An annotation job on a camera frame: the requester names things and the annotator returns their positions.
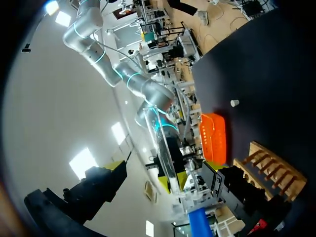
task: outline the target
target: orange plastic crate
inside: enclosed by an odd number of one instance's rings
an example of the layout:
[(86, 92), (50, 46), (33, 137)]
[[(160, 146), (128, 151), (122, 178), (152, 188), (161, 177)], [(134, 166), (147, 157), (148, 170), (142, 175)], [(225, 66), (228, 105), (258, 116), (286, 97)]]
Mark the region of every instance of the orange plastic crate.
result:
[(215, 113), (202, 114), (199, 131), (204, 158), (217, 164), (226, 163), (225, 120)]

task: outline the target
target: white ceiling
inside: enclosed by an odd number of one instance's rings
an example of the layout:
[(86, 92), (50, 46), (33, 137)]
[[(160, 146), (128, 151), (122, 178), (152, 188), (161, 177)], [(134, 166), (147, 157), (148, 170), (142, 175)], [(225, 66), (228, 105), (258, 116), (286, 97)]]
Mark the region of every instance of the white ceiling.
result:
[[(113, 9), (117, 7), (109, 4), (107, 10)], [(63, 6), (62, 10), (71, 15), (72, 21), (76, 17), (71, 7)], [(140, 151), (132, 156), (138, 162), (127, 169), (127, 173), (134, 175), (132, 183), (139, 182), (140, 188), (146, 177), (157, 185), (157, 172), (152, 170), (148, 177), (143, 167), (149, 163), (151, 139), (147, 130), (134, 122), (142, 101), (124, 84), (111, 88), (83, 57), (67, 48), (62, 41), (66, 28), (56, 24), (55, 18), (56, 15), (43, 19), (32, 40), (30, 54), (18, 54), (5, 91), (2, 137), (7, 173), (17, 189), (16, 198), (23, 200), (29, 192), (47, 187), (62, 196), (63, 188), (79, 182), (69, 162), (84, 148), (89, 148), (99, 166), (111, 162), (118, 151), (126, 157), (129, 147), (119, 147), (111, 131), (118, 121), (130, 133), (135, 151)], [(115, 40), (109, 36), (105, 42), (111, 44)], [(112, 63), (116, 63), (118, 55), (107, 53)], [(141, 151), (143, 147), (147, 148), (146, 153)], [(159, 217), (153, 218), (156, 221), (167, 214), (170, 218), (173, 202), (161, 186), (158, 188), (162, 206), (157, 206)], [(128, 192), (121, 193), (121, 198), (127, 198), (126, 205), (132, 205)], [(102, 210), (102, 217), (108, 215), (106, 209)]]

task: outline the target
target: wire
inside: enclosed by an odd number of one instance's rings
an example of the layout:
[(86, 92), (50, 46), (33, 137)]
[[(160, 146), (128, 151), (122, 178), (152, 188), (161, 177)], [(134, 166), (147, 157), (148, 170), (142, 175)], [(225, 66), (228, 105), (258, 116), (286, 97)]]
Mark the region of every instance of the wire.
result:
[(128, 154), (128, 157), (127, 157), (127, 159), (126, 159), (126, 164), (127, 164), (128, 160), (129, 160), (130, 155), (132, 154), (132, 151), (133, 151), (133, 150), (134, 150), (134, 148), (133, 148), (132, 150), (130, 150), (130, 152), (129, 152), (129, 154)]
[(242, 17), (242, 16), (236, 17), (236, 18), (230, 23), (230, 25), (229, 25), (229, 28), (231, 29), (231, 31), (234, 31), (234, 30), (232, 30), (232, 23), (233, 23), (234, 21), (236, 21), (237, 19), (240, 19), (240, 18), (245, 19), (246, 21), (248, 21), (245, 17)]
[(263, 4), (261, 4), (261, 6), (264, 6), (268, 3), (269, 0), (266, 0)]
[(221, 18), (222, 16), (224, 16), (224, 10), (222, 9), (222, 7), (220, 5), (216, 5), (219, 9), (222, 10), (222, 15), (220, 17), (218, 17), (215, 21), (217, 21), (219, 18)]
[(110, 46), (107, 46), (107, 45), (101, 43), (100, 41), (97, 41), (96, 39), (94, 39), (94, 41), (97, 42), (99, 45), (101, 45), (101, 46), (103, 46), (103, 47), (109, 48), (109, 49), (111, 49), (111, 50), (116, 51), (117, 53), (120, 53), (121, 55), (124, 55), (126, 58), (128, 58), (129, 60), (131, 60), (137, 67), (139, 67), (142, 72), (144, 72), (143, 69), (142, 69), (142, 67), (141, 67), (138, 63), (136, 63), (135, 60), (132, 59), (132, 58), (131, 58), (130, 56), (128, 56), (127, 54), (122, 53), (122, 52), (118, 51), (117, 49), (112, 48), (112, 47), (110, 47)]
[(101, 13), (104, 11), (104, 9), (107, 7), (107, 5), (109, 4), (109, 0), (106, 0), (107, 1), (107, 3), (104, 5), (104, 7), (102, 8), (102, 10), (101, 10)]

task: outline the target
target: blue cylinder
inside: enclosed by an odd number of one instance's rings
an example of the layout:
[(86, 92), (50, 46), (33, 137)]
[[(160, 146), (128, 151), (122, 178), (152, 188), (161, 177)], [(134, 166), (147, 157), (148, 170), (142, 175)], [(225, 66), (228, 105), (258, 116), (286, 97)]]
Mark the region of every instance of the blue cylinder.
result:
[(213, 237), (204, 208), (189, 213), (189, 221), (192, 237)]

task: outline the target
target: black table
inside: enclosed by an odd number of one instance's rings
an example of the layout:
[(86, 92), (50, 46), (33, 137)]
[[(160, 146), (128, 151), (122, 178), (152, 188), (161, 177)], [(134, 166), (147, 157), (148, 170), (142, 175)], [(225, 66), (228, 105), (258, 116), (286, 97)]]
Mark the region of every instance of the black table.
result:
[[(256, 141), (307, 177), (286, 219), (283, 232), (292, 234), (315, 211), (316, 54), (306, 33), (274, 10), (232, 33), (193, 66), (202, 112), (226, 120), (228, 160), (247, 157), (249, 143)], [(235, 99), (240, 104), (233, 108)]]

